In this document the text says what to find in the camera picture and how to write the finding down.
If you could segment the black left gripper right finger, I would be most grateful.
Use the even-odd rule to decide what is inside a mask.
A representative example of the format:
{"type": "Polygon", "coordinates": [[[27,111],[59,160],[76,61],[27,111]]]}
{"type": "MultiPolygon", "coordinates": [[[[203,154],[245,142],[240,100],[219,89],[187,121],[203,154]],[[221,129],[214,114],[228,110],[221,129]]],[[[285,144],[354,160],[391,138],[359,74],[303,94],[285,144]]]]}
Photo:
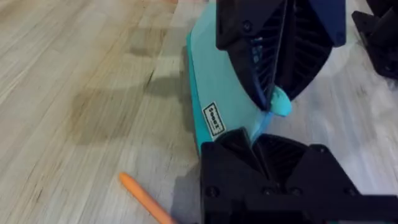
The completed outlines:
{"type": "Polygon", "coordinates": [[[306,145],[273,134],[262,134],[253,152],[269,178],[285,192],[303,196],[355,197],[361,193],[322,144],[306,145]]]}

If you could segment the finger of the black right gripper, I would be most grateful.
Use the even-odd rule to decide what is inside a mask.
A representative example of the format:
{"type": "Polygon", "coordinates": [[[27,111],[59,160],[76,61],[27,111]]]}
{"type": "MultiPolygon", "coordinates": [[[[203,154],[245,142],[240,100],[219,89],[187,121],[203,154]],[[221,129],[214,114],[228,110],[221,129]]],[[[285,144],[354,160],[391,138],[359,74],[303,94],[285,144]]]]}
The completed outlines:
{"type": "Polygon", "coordinates": [[[294,100],[318,75],[332,49],[345,43],[344,0],[284,1],[276,86],[294,100]]]}
{"type": "Polygon", "coordinates": [[[283,0],[216,2],[216,47],[254,104],[269,111],[287,9],[283,0]]]}

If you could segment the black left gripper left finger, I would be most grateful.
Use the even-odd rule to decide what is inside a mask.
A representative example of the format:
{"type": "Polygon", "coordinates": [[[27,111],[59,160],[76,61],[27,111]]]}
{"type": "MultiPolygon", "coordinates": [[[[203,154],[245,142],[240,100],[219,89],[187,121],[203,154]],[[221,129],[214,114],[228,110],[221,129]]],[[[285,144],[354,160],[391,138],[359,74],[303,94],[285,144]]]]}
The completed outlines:
{"type": "Polygon", "coordinates": [[[260,223],[261,212],[248,198],[270,186],[244,128],[201,144],[201,220],[203,223],[260,223]]]}

